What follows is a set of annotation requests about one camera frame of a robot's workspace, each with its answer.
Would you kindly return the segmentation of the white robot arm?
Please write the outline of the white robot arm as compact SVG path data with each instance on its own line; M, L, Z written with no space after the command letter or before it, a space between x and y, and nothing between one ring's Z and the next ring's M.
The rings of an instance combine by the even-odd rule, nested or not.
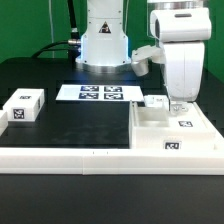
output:
M204 64L204 42L212 24L205 0L87 0L87 29L81 37L81 69L115 73L161 66L169 110L196 100Z

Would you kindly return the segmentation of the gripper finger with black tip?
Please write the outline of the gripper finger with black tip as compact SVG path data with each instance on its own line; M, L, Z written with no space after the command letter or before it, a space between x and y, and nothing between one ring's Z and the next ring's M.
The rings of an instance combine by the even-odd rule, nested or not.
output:
M170 113L172 115L177 115L180 113L180 104L175 101L171 101L169 104Z

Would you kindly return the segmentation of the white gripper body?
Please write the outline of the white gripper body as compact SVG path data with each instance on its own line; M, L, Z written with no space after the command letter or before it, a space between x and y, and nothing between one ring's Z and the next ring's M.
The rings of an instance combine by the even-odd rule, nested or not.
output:
M161 49L163 78L172 101L195 101L201 84L204 40L211 37L207 8L153 10L150 31Z

